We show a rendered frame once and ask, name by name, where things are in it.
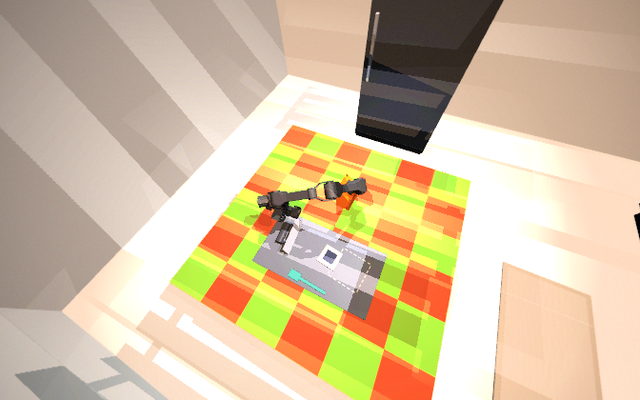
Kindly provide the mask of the turquoise small trowel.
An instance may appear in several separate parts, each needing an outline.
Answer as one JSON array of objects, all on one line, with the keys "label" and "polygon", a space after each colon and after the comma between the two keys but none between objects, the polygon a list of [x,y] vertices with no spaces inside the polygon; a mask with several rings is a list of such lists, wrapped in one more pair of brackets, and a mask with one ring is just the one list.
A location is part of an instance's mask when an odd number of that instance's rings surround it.
[{"label": "turquoise small trowel", "polygon": [[292,279],[294,279],[295,281],[298,282],[298,280],[301,280],[302,282],[306,283],[307,285],[311,286],[312,288],[318,290],[319,292],[323,293],[325,295],[325,291],[317,288],[316,286],[314,286],[312,283],[310,283],[309,281],[305,280],[304,278],[300,277],[302,274],[297,272],[296,270],[291,269],[290,273],[288,274],[288,276]]}]

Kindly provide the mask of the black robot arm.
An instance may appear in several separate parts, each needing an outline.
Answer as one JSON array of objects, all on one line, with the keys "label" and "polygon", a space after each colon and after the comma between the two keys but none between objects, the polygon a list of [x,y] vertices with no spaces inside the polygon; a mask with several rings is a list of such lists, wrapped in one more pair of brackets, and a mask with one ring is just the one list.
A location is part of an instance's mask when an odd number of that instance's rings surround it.
[{"label": "black robot arm", "polygon": [[[325,197],[328,200],[321,199],[317,197],[316,188],[318,188],[322,183],[324,185]],[[355,178],[353,181],[349,180],[347,184],[341,185],[338,181],[333,182],[325,181],[316,185],[314,188],[308,188],[306,190],[287,192],[287,191],[270,191],[267,195],[257,196],[257,204],[259,208],[270,207],[273,209],[273,213],[271,215],[271,219],[276,220],[278,222],[284,222],[286,219],[286,211],[282,208],[284,205],[287,205],[290,201],[304,200],[304,199],[318,199],[320,201],[326,202],[331,200],[336,200],[336,198],[341,197],[342,193],[347,192],[349,195],[353,193],[358,195],[363,195],[367,191],[366,178],[360,177]]]}]

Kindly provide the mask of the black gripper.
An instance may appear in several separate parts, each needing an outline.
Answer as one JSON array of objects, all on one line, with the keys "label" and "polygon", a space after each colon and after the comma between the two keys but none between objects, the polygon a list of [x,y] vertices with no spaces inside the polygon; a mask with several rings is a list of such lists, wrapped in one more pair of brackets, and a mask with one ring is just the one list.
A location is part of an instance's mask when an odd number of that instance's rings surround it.
[{"label": "black gripper", "polygon": [[[286,214],[285,214],[286,216],[288,216],[288,217],[290,216],[292,218],[298,219],[302,209],[300,207],[297,207],[297,206],[294,206],[294,207],[293,206],[289,206],[289,204],[290,203],[288,203],[287,205],[284,205],[280,209],[283,209],[283,210],[286,211]],[[266,210],[272,210],[272,209],[270,209],[270,207],[266,207]]]}]

